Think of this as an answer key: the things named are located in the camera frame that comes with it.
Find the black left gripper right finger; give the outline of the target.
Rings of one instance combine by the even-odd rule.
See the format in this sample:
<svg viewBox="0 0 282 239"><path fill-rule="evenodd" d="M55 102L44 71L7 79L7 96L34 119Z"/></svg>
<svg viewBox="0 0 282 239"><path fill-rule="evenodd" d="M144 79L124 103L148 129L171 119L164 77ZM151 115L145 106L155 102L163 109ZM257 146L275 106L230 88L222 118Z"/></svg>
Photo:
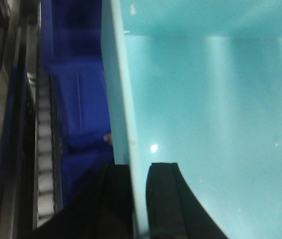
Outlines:
<svg viewBox="0 0 282 239"><path fill-rule="evenodd" d="M152 239L225 239L195 197L176 163L152 163L146 181Z"/></svg>

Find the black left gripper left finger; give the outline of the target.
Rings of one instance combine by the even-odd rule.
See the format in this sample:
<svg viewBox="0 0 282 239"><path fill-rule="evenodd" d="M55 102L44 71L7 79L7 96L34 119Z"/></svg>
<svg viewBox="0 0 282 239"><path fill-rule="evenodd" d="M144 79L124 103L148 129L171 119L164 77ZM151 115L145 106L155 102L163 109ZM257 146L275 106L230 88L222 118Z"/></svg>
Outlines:
<svg viewBox="0 0 282 239"><path fill-rule="evenodd" d="M107 165L28 239L131 239L134 203L128 165Z"/></svg>

